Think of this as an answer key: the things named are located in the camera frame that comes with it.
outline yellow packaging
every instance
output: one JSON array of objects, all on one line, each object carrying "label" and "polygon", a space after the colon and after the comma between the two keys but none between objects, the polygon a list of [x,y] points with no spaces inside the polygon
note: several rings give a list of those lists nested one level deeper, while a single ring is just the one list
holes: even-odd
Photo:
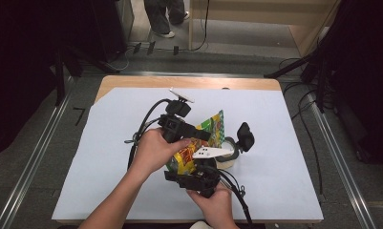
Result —
[{"label": "yellow packaging", "polygon": [[202,145],[206,147],[221,147],[224,141],[223,110],[220,110],[217,114],[196,126],[196,129],[211,133],[211,137],[208,141],[192,138],[187,148],[175,153],[171,160],[168,161],[166,165],[170,171],[177,171],[179,175],[189,175],[195,171],[192,155],[198,151]]}]

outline human hand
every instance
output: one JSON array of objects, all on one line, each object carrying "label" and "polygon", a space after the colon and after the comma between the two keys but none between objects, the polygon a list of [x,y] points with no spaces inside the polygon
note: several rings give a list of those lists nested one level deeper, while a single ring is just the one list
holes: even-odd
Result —
[{"label": "human hand", "polygon": [[191,143],[185,138],[174,143],[167,143],[162,136],[163,130],[150,129],[141,137],[130,170],[136,170],[138,176],[148,178],[169,161],[180,149]]},{"label": "human hand", "polygon": [[196,191],[187,190],[194,202],[201,208],[203,216],[214,229],[238,228],[232,214],[232,191],[218,183],[215,193],[204,198]]}]

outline person's leg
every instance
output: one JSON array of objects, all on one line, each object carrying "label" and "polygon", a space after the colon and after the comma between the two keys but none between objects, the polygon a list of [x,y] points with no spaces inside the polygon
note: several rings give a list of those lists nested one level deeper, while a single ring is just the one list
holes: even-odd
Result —
[{"label": "person's leg", "polygon": [[184,21],[185,8],[183,0],[169,0],[167,9],[171,24],[176,25]]},{"label": "person's leg", "polygon": [[167,34],[170,25],[166,17],[166,4],[159,0],[143,0],[144,9],[149,18],[150,27],[154,33]]}]

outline wooden table edge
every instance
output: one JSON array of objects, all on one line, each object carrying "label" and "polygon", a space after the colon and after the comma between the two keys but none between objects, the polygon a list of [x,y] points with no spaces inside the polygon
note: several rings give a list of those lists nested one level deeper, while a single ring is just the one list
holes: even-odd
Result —
[{"label": "wooden table edge", "polygon": [[102,79],[96,102],[113,88],[188,88],[281,91],[276,79],[209,76],[107,75]]}]

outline white board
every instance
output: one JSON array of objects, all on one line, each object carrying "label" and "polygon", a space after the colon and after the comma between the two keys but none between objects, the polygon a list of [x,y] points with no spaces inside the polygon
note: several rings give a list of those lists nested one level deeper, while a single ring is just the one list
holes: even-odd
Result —
[{"label": "white board", "polygon": [[[322,220],[295,131],[280,91],[179,89],[196,100],[184,119],[198,125],[223,110],[224,132],[247,122],[255,136],[248,153],[227,171],[245,187],[253,220]],[[114,189],[126,172],[132,135],[160,99],[176,99],[168,89],[115,88],[92,107],[77,153],[66,177],[53,219],[85,219]],[[166,103],[150,119],[165,114]],[[201,210],[175,182],[164,179],[165,168],[142,186],[127,219],[202,219]],[[235,219],[245,219],[233,197]]]}]

